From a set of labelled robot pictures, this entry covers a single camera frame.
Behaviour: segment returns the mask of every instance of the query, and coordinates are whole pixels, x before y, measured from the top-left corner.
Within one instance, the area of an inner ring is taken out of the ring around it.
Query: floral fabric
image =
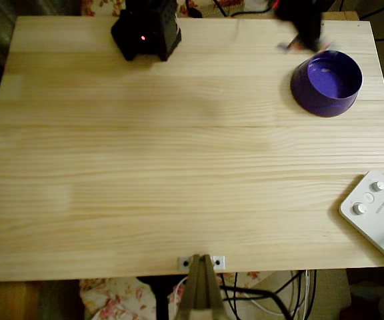
[[[224,273],[227,285],[233,285],[234,273]],[[239,287],[253,287],[266,278],[267,273],[238,273]],[[92,320],[155,320],[155,296],[150,286],[135,277],[111,279],[84,279],[80,281],[80,296]],[[181,285],[175,294],[168,296],[169,318],[174,319],[175,305],[178,307],[185,286]]]
[[[226,10],[240,7],[244,0],[219,0],[220,5]],[[196,8],[205,15],[218,12],[213,0],[189,0],[189,6]],[[88,16],[119,16],[119,12],[125,8],[125,0],[81,0],[81,13]],[[185,0],[177,0],[177,14],[180,17],[187,16]]]

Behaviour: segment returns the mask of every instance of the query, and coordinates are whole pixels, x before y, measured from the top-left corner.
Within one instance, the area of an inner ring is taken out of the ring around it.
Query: purple bowl
[[[314,55],[294,70],[291,92],[309,112],[334,117],[352,106],[362,83],[358,64],[342,52],[329,50]]]

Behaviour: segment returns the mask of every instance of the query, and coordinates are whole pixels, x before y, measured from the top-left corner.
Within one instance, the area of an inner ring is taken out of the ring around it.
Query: wood grain
[[[346,20],[359,21],[359,17],[356,11],[345,11]]]
[[[229,271],[384,265],[338,214],[384,173],[370,24],[326,21],[364,84],[324,119],[289,90],[310,53],[276,21],[180,19],[168,62],[123,60],[115,19],[20,17],[0,88],[0,281],[156,275],[179,256]]]

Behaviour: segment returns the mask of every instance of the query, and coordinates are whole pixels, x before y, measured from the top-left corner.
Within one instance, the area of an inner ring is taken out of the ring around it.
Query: floor
[[[341,0],[337,0],[331,10],[338,10]],[[360,1],[345,0],[343,10],[356,10],[359,15],[364,15],[375,9],[384,6],[384,0],[377,1]],[[384,12],[368,18],[371,21],[375,37],[384,37]],[[377,50],[381,61],[384,74],[384,42],[377,43]],[[0,78],[3,69],[0,67]],[[271,275],[262,284],[265,288],[274,289],[276,284],[282,282],[289,277],[289,272],[281,272]],[[83,310],[81,302],[77,296],[77,281],[49,281],[43,286],[40,301],[40,319],[81,319]],[[286,303],[291,298],[288,293],[283,297]],[[340,308],[346,307],[350,303],[349,289],[347,286],[347,278],[344,270],[325,270],[320,271],[318,276],[317,297],[312,314],[312,319],[332,320],[337,319]],[[279,317],[271,317],[258,308],[250,309],[244,306],[245,303],[239,304],[239,314],[242,319],[280,319]]]

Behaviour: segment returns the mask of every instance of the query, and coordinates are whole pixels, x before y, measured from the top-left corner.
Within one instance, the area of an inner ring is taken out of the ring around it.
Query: knob
[[[357,215],[362,215],[366,211],[367,207],[361,202],[356,202],[356,204],[353,205],[353,212],[355,212]]]
[[[384,190],[384,182],[381,182],[381,181],[373,182],[371,186],[376,192],[380,192]]]

